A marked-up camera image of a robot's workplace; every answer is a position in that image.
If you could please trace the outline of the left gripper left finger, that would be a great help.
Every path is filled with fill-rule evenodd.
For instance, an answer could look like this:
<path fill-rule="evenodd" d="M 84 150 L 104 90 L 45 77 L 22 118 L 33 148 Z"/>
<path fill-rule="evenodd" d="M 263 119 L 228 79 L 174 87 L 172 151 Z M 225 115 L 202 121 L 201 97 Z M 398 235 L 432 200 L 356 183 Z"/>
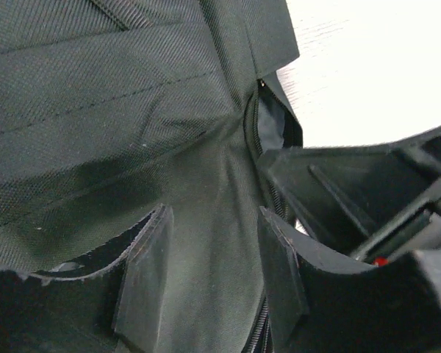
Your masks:
<path fill-rule="evenodd" d="M 173 211 L 51 271 L 0 264 L 0 352 L 154 352 Z"/>

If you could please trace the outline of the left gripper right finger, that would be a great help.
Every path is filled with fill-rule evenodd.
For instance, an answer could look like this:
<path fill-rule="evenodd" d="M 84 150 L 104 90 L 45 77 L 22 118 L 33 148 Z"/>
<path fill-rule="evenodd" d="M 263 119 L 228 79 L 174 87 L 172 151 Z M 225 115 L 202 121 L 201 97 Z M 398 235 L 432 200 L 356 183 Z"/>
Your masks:
<path fill-rule="evenodd" d="M 377 267 L 266 208 L 257 229 L 276 352 L 441 352 L 441 250 Z"/>

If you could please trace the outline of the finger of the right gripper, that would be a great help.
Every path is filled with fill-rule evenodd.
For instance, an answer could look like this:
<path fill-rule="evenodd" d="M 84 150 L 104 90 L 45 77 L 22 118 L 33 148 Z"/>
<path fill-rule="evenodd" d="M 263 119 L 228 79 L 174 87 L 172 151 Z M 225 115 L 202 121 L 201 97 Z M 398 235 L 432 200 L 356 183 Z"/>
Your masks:
<path fill-rule="evenodd" d="M 350 257 L 441 249 L 441 126 L 375 146 L 265 152 L 306 233 Z"/>

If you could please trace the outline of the black student backpack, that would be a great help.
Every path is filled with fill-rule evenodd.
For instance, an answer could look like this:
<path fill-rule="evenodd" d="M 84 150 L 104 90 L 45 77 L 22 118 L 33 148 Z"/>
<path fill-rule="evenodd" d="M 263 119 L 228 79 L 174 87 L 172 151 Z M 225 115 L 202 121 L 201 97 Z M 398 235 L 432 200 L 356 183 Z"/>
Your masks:
<path fill-rule="evenodd" d="M 51 271 L 173 211 L 154 352 L 271 352 L 257 169 L 301 144 L 285 1 L 0 1 L 0 264 Z"/>

